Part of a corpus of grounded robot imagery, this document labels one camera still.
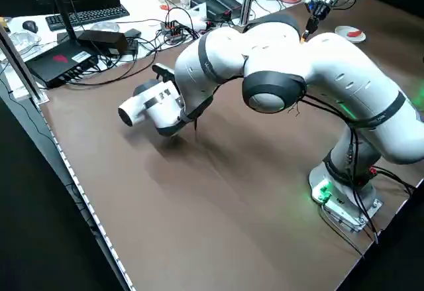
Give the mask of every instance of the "computer mouse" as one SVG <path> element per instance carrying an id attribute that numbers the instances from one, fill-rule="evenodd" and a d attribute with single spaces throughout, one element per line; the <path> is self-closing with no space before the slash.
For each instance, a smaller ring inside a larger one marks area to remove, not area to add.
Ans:
<path id="1" fill-rule="evenodd" d="M 25 21 L 22 24 L 22 28 L 24 28 L 27 31 L 33 32 L 34 34 L 36 34 L 38 31 L 37 24 L 34 21 Z"/>

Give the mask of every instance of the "white robotic arm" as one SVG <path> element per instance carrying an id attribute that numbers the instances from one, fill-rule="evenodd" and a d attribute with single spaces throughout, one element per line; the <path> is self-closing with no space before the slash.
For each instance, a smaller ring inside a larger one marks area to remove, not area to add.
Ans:
<path id="1" fill-rule="evenodd" d="M 399 86 L 336 34 L 320 34 L 301 44 L 297 25 L 289 16 L 250 24 L 242 34 L 230 28 L 214 30 L 180 54 L 174 74 L 165 72 L 171 74 L 164 76 L 165 82 L 141 85 L 120 106 L 119 115 L 126 124 L 137 123 L 140 114 L 147 112 L 161 135 L 175 135 L 203 113 L 220 85 L 236 77 L 244 78 L 244 102 L 261 113 L 291 107 L 307 89 L 327 95 L 328 103 L 350 116 L 349 126 L 311 171 L 309 183 L 313 199 L 355 230 L 366 221 L 358 216 L 352 192 L 349 152 L 357 147 L 356 191 L 371 216 L 381 204 L 369 183 L 370 167 L 381 156 L 397 164 L 424 158 L 424 123 Z M 352 130 L 358 135 L 355 145 L 349 141 Z M 322 192 L 328 184 L 330 200 Z"/>

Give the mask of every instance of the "black keyboard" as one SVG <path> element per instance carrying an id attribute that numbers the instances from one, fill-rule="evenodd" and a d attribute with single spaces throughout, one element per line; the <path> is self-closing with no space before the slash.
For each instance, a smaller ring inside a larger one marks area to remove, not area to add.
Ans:
<path id="1" fill-rule="evenodd" d="M 81 26 L 91 23 L 98 23 L 99 21 L 109 21 L 111 19 L 129 16 L 130 13 L 121 5 L 120 7 L 100 9 L 98 11 L 82 11 L 78 13 L 78 18 L 74 14 L 69 15 L 73 27 Z M 53 15 L 46 17 L 48 28 L 53 30 L 65 29 L 62 16 Z"/>

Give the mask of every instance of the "small white plate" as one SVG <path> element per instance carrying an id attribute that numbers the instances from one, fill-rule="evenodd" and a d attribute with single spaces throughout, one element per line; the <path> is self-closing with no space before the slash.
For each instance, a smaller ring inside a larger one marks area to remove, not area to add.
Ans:
<path id="1" fill-rule="evenodd" d="M 349 37 L 347 34 L 350 32 L 358 31 L 358 30 L 360 29 L 356 29 L 351 26 L 337 26 L 334 32 L 338 34 L 339 36 L 342 36 L 344 39 L 349 40 L 350 42 L 353 42 L 354 44 L 357 44 L 365 40 L 366 38 L 365 33 L 362 32 L 362 34 L 360 34 L 357 37 Z"/>

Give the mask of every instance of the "red logo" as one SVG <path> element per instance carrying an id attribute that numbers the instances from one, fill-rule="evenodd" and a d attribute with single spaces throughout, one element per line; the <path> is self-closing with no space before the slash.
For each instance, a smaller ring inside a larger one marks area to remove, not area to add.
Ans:
<path id="1" fill-rule="evenodd" d="M 65 64 L 68 63 L 68 59 L 64 55 L 62 55 L 62 54 L 58 54 L 57 56 L 54 56 L 53 57 L 53 60 L 54 61 L 57 61 L 57 62 L 63 62 Z"/>

